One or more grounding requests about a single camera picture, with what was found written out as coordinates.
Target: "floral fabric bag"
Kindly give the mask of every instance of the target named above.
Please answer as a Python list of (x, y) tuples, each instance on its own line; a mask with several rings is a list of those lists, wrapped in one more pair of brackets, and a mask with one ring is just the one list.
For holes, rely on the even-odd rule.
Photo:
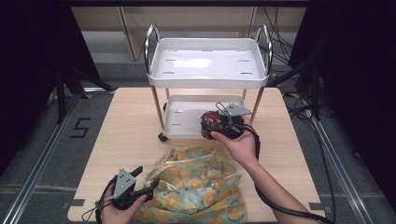
[(146, 176), (160, 184), (153, 200), (136, 212), (133, 223), (245, 223), (247, 210), (240, 174), (211, 147), (174, 147)]

